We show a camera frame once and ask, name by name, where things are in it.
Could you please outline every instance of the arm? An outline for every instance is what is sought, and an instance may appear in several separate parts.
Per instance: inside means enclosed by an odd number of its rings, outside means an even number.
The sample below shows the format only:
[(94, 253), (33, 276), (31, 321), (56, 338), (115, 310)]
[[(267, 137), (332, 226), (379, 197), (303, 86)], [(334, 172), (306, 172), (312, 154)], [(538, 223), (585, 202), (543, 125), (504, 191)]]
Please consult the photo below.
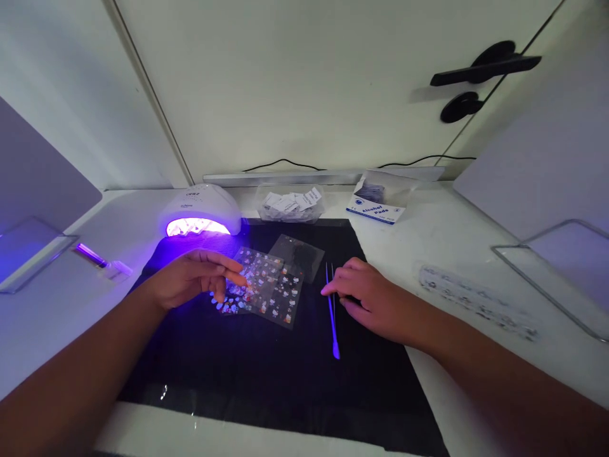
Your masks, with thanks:
[(0, 402), (1, 455), (81, 455), (167, 312), (202, 291), (223, 300), (242, 267), (217, 253), (177, 258)]
[(351, 259), (334, 278), (323, 295), (338, 293), (359, 323), (434, 357), (515, 455), (609, 454), (609, 413), (601, 406), (399, 288), (362, 260)]

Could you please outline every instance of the metal stand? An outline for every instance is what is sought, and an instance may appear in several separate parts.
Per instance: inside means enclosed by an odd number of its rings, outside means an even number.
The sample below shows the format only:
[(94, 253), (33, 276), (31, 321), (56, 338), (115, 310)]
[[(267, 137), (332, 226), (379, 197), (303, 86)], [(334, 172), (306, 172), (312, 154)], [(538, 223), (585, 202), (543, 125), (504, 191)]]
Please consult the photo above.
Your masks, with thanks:
[(554, 230), (560, 229), (561, 227), (564, 227), (565, 225), (572, 224), (572, 223), (581, 225), (609, 241), (609, 234), (604, 232), (600, 228), (595, 227), (594, 225), (591, 225), (584, 220), (568, 219), (553, 227), (547, 228), (547, 229), (543, 230), (542, 232), (539, 232), (537, 235), (534, 235), (531, 238), (521, 241), (519, 244), (506, 244), (506, 245), (491, 246), (490, 249), (491, 249), (491, 251), (493, 251), (495, 253), (495, 255), (497, 255), (497, 257), (499, 257), (503, 262), (505, 262), (505, 264), (507, 264), (512, 270), (514, 270), (516, 273), (518, 273), (518, 275), (520, 275), (520, 277), (522, 277), (522, 279), (527, 281), (531, 286), (533, 286), (533, 288), (536, 291), (538, 291), (541, 295), (543, 295), (550, 303), (552, 303), (556, 308), (558, 308), (565, 316), (567, 316), (569, 319), (571, 319), (579, 328), (581, 328), (583, 331), (585, 331), (588, 335), (592, 336), (595, 340), (602, 341), (603, 343), (609, 343), (609, 339), (607, 337), (600, 336), (597, 332), (595, 332), (590, 327), (585, 325), (580, 319), (578, 319), (575, 315), (573, 315), (573, 313), (571, 313), (571, 311), (566, 309), (558, 300), (556, 300), (554, 297), (552, 297), (546, 290), (544, 290), (539, 284), (537, 284), (535, 281), (533, 281), (533, 279), (531, 279), (526, 273), (524, 273), (524, 271), (522, 271), (520, 268), (518, 268), (513, 262), (511, 262), (509, 259), (507, 259), (499, 251), (500, 249), (529, 249), (529, 250), (531, 250), (531, 247), (529, 246), (529, 244), (533, 240), (536, 240), (544, 235), (547, 235), (550, 232), (553, 232)]

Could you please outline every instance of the black mat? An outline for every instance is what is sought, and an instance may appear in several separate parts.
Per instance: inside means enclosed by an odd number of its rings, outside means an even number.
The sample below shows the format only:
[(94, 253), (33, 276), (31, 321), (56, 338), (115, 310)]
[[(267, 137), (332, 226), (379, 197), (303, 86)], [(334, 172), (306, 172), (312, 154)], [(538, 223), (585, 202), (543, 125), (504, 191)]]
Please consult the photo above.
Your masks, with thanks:
[(139, 284), (193, 248), (268, 252), (286, 234), (325, 251), (304, 284), (292, 331), (255, 315), (220, 315), (202, 294), (169, 313), (119, 400), (265, 428), (326, 435), (425, 456), (448, 456), (403, 346), (371, 333), (337, 304), (341, 360), (332, 356), (325, 261), (364, 258), (348, 220), (315, 225), (249, 220), (237, 237), (163, 239)]

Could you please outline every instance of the black cable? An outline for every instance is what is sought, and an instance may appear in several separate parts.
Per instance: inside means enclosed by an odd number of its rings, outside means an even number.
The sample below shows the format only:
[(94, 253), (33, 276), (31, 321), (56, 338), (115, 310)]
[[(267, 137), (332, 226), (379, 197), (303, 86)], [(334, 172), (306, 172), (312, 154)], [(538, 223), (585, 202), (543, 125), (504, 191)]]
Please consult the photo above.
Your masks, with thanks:
[(275, 165), (276, 163), (279, 163), (279, 162), (289, 162), (292, 165), (296, 165), (296, 166), (304, 166), (304, 167), (307, 167), (307, 168), (313, 168), (314, 170), (317, 170), (317, 171), (326, 171), (325, 168), (317, 168), (317, 167), (314, 167), (313, 165), (297, 164), (296, 162), (292, 162), (291, 160), (288, 160), (288, 159), (279, 159), (278, 161), (275, 161), (275, 162), (270, 163), (270, 164), (258, 165), (258, 166), (255, 166), (253, 168), (248, 168), (247, 170), (243, 170), (241, 173), (247, 173), (248, 171), (253, 171), (253, 170), (258, 169), (258, 168), (264, 168), (265, 166)]
[[(432, 157), (441, 157), (442, 159), (453, 159), (453, 160), (476, 160), (475, 157), (453, 157), (453, 156), (433, 155), (433, 156), (422, 157), (420, 159), (415, 160), (414, 162), (410, 162), (410, 163), (407, 163), (407, 164), (401, 164), (401, 163), (394, 163), (393, 162), (393, 163), (389, 163), (389, 164), (378, 166), (377, 168), (384, 168), (384, 167), (390, 166), (390, 165), (410, 166), (410, 165), (414, 165), (417, 162), (421, 162), (421, 161), (423, 161), (425, 159), (431, 159)], [(292, 162), (289, 159), (279, 159), (279, 160), (277, 160), (275, 162), (272, 162), (270, 164), (258, 165), (258, 166), (255, 166), (253, 168), (248, 168), (247, 170), (243, 170), (241, 173), (247, 173), (248, 171), (254, 171), (255, 169), (258, 169), (258, 168), (264, 168), (264, 167), (267, 167), (267, 166), (275, 165), (276, 163), (279, 163), (279, 162), (288, 162), (288, 163), (291, 163), (292, 165), (296, 165), (296, 166), (303, 166), (303, 167), (307, 167), (307, 168), (313, 168), (316, 171), (326, 171), (325, 168), (317, 168), (317, 167), (314, 167), (313, 165), (298, 164), (296, 162)]]
[(439, 155), (434, 155), (434, 156), (422, 157), (422, 158), (417, 159), (417, 160), (415, 160), (414, 162), (410, 162), (410, 163), (408, 163), (408, 164), (390, 163), (390, 164), (381, 165), (381, 166), (379, 166), (379, 167), (377, 167), (377, 168), (384, 168), (384, 167), (389, 166), (389, 165), (410, 166), (410, 165), (414, 165), (414, 164), (415, 164), (415, 163), (417, 163), (417, 162), (421, 162), (422, 160), (425, 160), (425, 159), (431, 159), (432, 157), (441, 157), (442, 159), (453, 159), (453, 160), (465, 160), (465, 159), (467, 159), (467, 160), (476, 160), (476, 158), (475, 158), (475, 157), (453, 157), (453, 156), (439, 156)]

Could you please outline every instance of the uv nail lamp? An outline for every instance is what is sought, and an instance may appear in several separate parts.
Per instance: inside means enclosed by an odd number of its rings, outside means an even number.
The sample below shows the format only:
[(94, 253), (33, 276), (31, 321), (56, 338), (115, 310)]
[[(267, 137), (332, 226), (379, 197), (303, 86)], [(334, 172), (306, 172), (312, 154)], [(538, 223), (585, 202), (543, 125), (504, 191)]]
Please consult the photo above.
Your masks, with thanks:
[(167, 205), (160, 217), (160, 229), (167, 236), (205, 231), (237, 235), (241, 212), (235, 199), (220, 186), (197, 184), (184, 189)]

